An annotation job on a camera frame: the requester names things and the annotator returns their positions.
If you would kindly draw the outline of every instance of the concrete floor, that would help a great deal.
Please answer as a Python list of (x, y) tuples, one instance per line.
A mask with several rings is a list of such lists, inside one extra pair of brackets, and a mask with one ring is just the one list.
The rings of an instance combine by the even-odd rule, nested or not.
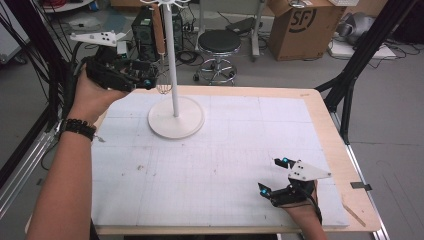
[[(406, 51), (413, 49), (403, 46)], [(82, 50), (79, 56), (91, 55)], [(314, 88), (337, 76), (346, 61), (325, 54), (315, 61), (276, 62), (269, 50), (256, 62), (249, 43), (230, 58), (238, 67), (236, 86)], [(424, 238), (424, 54), (367, 66), (357, 81), (350, 121), (350, 142), (391, 239)], [(193, 82), (196, 67), (177, 68), (180, 85)], [(46, 106), (32, 67), (10, 63), (0, 70), (0, 166)], [(48, 165), (51, 156), (46, 157)], [(0, 220), (0, 239), (23, 239), (46, 171), (37, 167), (11, 208)], [(296, 239), (287, 234), (284, 239)], [(370, 234), (329, 234), (330, 239), (372, 239)], [(108, 236), (102, 239), (122, 239)]]

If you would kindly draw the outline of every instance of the desk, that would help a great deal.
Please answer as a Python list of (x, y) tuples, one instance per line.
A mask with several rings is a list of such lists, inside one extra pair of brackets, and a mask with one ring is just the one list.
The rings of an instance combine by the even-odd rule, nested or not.
[[(346, 148), (341, 140), (330, 115), (322, 101), (320, 94), (311, 89), (274, 89), (274, 88), (231, 88), (231, 87), (197, 87), (197, 86), (179, 86), (180, 95), (204, 95), (204, 96), (240, 96), (240, 97), (263, 97), (263, 98), (287, 98), (287, 99), (302, 99), (305, 102), (307, 111), (312, 120), (316, 135), (321, 144), (323, 154), (327, 160), (328, 166), (333, 173), (333, 179), (340, 193), (344, 213), (348, 218), (349, 226), (347, 227), (326, 227), (327, 232), (374, 232), (380, 229), (380, 224), (374, 209), (368, 199), (367, 194), (363, 189), (352, 189), (351, 182), (360, 181), (357, 173), (346, 152)], [(157, 94), (155, 91), (137, 90), (132, 94)], [(134, 106), (142, 108), (147, 103), (134, 103)], [(96, 174), (99, 169), (93, 167), (94, 188), (96, 188)], [(99, 198), (94, 189), (93, 201), (94, 205), (102, 204), (104, 208), (117, 206), (107, 205), (108, 200)], [(121, 205), (126, 205), (128, 198), (119, 199)], [(99, 214), (99, 208), (94, 210), (93, 219), (96, 224), (96, 218)], [(115, 225), (100, 225), (97, 226), (99, 234), (213, 234), (213, 233), (283, 233), (299, 231), (293, 227), (282, 226), (136, 226), (136, 224), (124, 226), (123, 224)]]

